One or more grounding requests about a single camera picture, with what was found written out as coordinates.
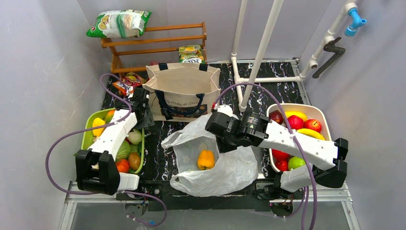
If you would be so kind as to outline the orange yellow bell pepper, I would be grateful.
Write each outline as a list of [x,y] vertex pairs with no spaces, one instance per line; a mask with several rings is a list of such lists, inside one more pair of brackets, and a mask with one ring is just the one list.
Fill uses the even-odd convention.
[[212,151],[202,150],[197,159],[197,166],[200,170],[209,170],[215,166],[215,157]]

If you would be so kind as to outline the white plastic grocery bag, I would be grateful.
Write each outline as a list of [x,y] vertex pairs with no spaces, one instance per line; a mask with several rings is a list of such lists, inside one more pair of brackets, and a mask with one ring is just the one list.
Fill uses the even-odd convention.
[[[162,148],[173,148],[176,156],[178,174],[171,177],[171,187],[191,196],[227,195],[249,186],[258,176],[258,160],[251,147],[219,152],[215,135],[204,129],[209,117],[197,118],[161,142]],[[214,168],[198,168],[202,150],[213,152]]]

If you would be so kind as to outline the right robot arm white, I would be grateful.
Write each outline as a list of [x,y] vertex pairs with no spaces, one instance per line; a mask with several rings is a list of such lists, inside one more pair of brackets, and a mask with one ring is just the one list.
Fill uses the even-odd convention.
[[276,175],[271,193],[291,194],[300,188],[319,184],[329,188],[341,188],[347,177],[348,141],[339,138],[335,141],[319,140],[289,132],[287,128],[266,116],[249,112],[241,119],[223,112],[210,115],[205,130],[215,135],[221,153],[236,150],[238,147],[259,147],[280,150],[299,157],[309,163],[291,171]]

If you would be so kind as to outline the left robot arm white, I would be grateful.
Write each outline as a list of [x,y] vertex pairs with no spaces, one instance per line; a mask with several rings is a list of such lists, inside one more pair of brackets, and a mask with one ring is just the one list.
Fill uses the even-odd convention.
[[137,189],[139,176],[119,172],[115,158],[128,133],[141,121],[149,101],[149,91],[136,88],[129,104],[118,106],[101,136],[75,157],[77,184],[83,191],[114,195],[116,192]]

